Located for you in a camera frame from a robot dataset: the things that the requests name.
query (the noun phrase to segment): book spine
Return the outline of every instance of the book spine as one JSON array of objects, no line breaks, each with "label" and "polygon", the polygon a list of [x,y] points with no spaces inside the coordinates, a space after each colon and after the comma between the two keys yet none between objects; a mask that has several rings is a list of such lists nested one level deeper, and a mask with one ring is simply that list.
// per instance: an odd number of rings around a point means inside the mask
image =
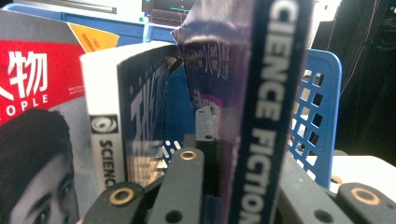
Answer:
[{"label": "book spine", "polygon": [[92,158],[98,190],[102,192],[125,181],[117,66],[83,58],[81,65],[91,125]]},{"label": "book spine", "polygon": [[271,223],[311,2],[255,1],[241,142],[228,223]]}]

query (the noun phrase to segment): book cover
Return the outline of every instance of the book cover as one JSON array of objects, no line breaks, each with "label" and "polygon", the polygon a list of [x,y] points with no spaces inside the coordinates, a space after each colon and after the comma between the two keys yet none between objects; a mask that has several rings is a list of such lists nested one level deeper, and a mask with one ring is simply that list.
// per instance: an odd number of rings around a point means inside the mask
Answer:
[{"label": "book cover", "polygon": [[150,42],[80,58],[99,190],[132,181],[145,187],[163,175],[165,87],[181,65],[176,45]]},{"label": "book cover", "polygon": [[220,223],[274,218],[312,4],[198,0],[173,32],[194,109],[219,120]]},{"label": "book cover", "polygon": [[75,223],[94,202],[79,56],[118,36],[0,10],[0,223]]}]

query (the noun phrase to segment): eye logo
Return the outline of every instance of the eye logo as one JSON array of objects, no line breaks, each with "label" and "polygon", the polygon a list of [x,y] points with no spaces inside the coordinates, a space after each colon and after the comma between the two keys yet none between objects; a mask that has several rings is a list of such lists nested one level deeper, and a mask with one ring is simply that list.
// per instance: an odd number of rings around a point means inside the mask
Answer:
[{"label": "eye logo", "polygon": [[116,115],[91,116],[92,133],[118,133],[118,127]]}]

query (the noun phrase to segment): purple book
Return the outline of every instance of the purple book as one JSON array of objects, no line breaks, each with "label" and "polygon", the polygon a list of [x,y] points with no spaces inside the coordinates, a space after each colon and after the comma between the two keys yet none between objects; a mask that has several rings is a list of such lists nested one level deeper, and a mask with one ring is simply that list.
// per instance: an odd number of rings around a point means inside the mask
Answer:
[{"label": "purple book", "polygon": [[198,0],[173,32],[193,108],[213,105],[221,223],[269,223],[312,1]]}]

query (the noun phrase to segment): white book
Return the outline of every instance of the white book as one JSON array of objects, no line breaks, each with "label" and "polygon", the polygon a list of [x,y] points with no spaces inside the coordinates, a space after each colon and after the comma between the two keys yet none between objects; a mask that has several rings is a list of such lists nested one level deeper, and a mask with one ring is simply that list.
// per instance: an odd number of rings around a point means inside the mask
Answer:
[{"label": "white book", "polygon": [[81,56],[99,191],[158,177],[166,79],[181,65],[177,46],[150,42]]}]

